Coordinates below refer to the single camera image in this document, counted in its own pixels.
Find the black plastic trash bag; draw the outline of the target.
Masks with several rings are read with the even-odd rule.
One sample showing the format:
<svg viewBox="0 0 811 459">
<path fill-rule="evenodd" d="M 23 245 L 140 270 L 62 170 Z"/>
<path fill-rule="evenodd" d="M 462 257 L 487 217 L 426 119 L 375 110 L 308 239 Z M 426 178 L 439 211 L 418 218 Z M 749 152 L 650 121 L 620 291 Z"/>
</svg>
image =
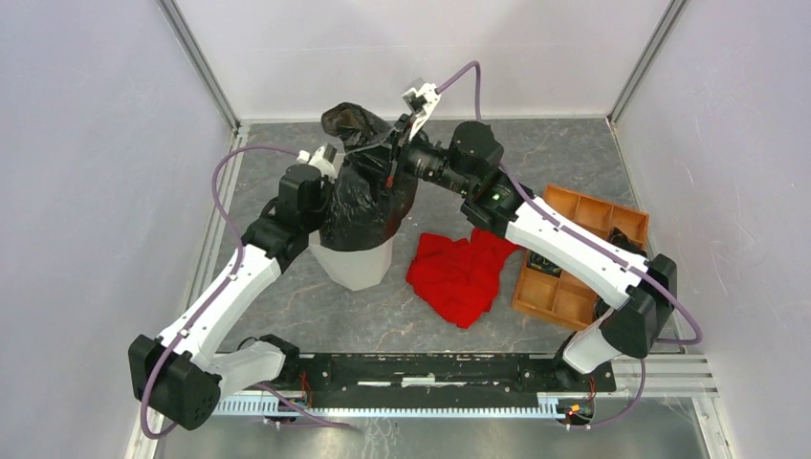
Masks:
<svg viewBox="0 0 811 459">
<path fill-rule="evenodd" d="M 382 141 L 392 125 L 353 102 L 341 102 L 321 115 L 323 131 L 341 140 L 344 158 L 327 214 L 319 230 L 320 244 L 332 251 L 367 251 L 389 241 L 410 212 L 417 180 L 406 174 L 385 180 L 362 168 L 361 149 Z"/>
</svg>

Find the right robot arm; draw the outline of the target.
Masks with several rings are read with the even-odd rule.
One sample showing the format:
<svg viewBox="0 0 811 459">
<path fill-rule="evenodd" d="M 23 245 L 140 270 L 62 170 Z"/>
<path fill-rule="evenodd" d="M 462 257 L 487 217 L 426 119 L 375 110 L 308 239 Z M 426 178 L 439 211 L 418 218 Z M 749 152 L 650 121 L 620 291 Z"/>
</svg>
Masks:
<svg viewBox="0 0 811 459">
<path fill-rule="evenodd" d="M 559 387 L 580 388 L 619 356 L 646 359 L 675 306 L 674 262 L 627 251 L 555 211 L 509 173 L 503 154 L 480 121 L 460 123 L 443 147 L 419 131 L 415 117 L 403 115 L 354 156 L 386 186 L 404 173 L 462 196 L 461 211 L 475 227 L 549 259 L 606 304 L 607 312 L 560 350 L 552 365 Z"/>
</svg>

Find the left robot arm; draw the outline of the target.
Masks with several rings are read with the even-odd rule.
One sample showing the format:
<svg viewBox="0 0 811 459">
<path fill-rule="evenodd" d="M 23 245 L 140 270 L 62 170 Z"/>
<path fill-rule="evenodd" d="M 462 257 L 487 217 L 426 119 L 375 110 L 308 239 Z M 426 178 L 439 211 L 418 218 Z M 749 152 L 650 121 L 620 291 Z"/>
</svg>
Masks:
<svg viewBox="0 0 811 459">
<path fill-rule="evenodd" d="M 292 344 L 259 339 L 221 355 L 220 344 L 236 321 L 309 245 L 324 220 L 337 173 L 330 167 L 294 164 L 277 196 L 242 235 L 224 270 L 192 306 L 155 338 L 137 336 L 127 357 L 135 398 L 174 426 L 193 430 L 219 402 L 257 383 L 293 387 L 299 362 Z"/>
</svg>

